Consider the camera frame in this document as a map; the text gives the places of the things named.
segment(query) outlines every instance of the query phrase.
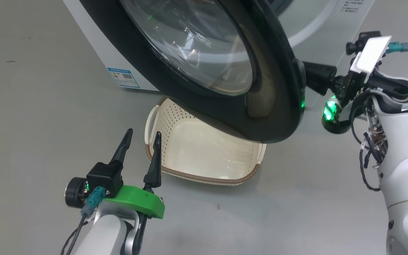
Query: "beige plastic basket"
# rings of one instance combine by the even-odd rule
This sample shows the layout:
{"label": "beige plastic basket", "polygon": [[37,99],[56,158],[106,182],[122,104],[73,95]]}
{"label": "beige plastic basket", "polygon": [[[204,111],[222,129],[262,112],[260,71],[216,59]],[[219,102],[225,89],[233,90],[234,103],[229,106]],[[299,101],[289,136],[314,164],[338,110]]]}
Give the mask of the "beige plastic basket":
{"label": "beige plastic basket", "polygon": [[152,160],[154,134],[162,133],[165,173],[215,185],[239,185],[261,164],[266,144],[228,135],[164,97],[152,109],[144,130],[147,158]]}

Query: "energy label sticker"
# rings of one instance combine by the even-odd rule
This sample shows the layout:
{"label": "energy label sticker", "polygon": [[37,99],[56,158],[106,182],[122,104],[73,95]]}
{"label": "energy label sticker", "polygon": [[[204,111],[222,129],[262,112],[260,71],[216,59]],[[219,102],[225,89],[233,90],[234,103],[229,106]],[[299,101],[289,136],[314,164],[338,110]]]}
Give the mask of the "energy label sticker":
{"label": "energy label sticker", "polygon": [[110,71],[110,74],[113,76],[119,86],[140,87],[138,86],[138,83],[136,83],[135,78],[133,78],[133,74],[131,74],[130,71],[115,68],[108,68],[108,71]]}

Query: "basket bottom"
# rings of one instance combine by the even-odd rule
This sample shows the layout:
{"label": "basket bottom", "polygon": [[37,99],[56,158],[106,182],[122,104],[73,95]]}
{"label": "basket bottom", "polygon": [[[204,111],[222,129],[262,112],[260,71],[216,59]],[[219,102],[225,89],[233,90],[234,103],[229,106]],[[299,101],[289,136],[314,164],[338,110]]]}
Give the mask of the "basket bottom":
{"label": "basket bottom", "polygon": [[164,166],[197,176],[239,179],[253,170],[258,150],[257,143],[188,119],[172,129]]}

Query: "glowing green indicator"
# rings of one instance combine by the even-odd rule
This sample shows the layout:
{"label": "glowing green indicator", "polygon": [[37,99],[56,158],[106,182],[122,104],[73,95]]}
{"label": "glowing green indicator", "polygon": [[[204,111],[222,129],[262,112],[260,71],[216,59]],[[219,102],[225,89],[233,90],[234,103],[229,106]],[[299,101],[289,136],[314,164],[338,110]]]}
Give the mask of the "glowing green indicator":
{"label": "glowing green indicator", "polygon": [[328,101],[327,104],[325,104],[324,116],[327,121],[333,121],[335,119],[337,108],[338,105],[335,101]]}

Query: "qr code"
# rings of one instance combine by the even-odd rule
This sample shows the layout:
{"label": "qr code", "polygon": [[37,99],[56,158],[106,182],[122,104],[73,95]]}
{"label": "qr code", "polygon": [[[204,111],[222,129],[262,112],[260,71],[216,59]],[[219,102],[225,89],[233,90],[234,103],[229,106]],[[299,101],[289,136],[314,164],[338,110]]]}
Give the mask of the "qr code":
{"label": "qr code", "polygon": [[131,77],[131,74],[122,74],[124,76],[125,79],[133,79],[133,77]]}

